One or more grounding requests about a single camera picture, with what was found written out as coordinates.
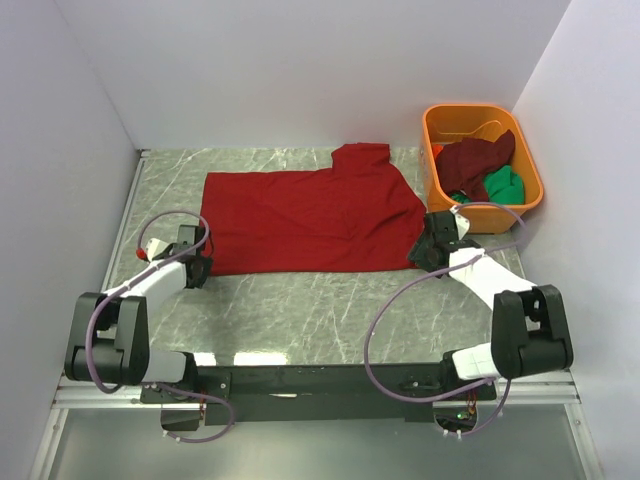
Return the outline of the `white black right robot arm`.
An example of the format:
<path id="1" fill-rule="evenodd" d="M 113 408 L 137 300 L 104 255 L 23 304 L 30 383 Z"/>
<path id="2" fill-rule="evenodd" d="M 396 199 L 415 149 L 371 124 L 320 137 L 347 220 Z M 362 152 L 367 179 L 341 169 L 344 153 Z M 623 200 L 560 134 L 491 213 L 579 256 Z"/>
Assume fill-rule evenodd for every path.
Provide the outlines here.
<path id="1" fill-rule="evenodd" d="M 538 286 L 495 261 L 466 237 L 470 221 L 456 211 L 427 213 L 408 259 L 419 268 L 456 280 L 492 312 L 490 341 L 451 354 L 439 374 L 444 395 L 460 399 L 474 380 L 512 380 L 565 370 L 574 352 L 560 291 Z"/>

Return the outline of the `bright red t shirt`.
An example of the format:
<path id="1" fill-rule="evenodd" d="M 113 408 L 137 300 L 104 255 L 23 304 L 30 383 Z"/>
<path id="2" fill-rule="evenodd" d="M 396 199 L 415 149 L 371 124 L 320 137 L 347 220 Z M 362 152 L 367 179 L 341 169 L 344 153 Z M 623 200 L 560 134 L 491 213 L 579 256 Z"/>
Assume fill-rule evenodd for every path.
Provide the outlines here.
<path id="1" fill-rule="evenodd" d="M 214 275 L 411 267 L 426 208 L 387 144 L 345 144 L 328 168 L 206 176 Z"/>

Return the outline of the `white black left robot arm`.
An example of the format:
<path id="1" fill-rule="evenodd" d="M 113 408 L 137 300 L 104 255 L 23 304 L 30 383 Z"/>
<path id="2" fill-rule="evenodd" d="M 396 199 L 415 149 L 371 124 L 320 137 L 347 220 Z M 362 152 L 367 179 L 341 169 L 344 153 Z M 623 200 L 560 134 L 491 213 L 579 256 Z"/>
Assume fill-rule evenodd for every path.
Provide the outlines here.
<path id="1" fill-rule="evenodd" d="M 164 383 L 176 401 L 193 399 L 200 388 L 189 370 L 193 356 L 151 348 L 149 316 L 184 289 L 206 282 L 213 259 L 202 254 L 209 231 L 182 225 L 168 244 L 132 279 L 105 292 L 82 294 L 76 301 L 64 360 L 72 381 L 92 381 L 105 390 Z"/>

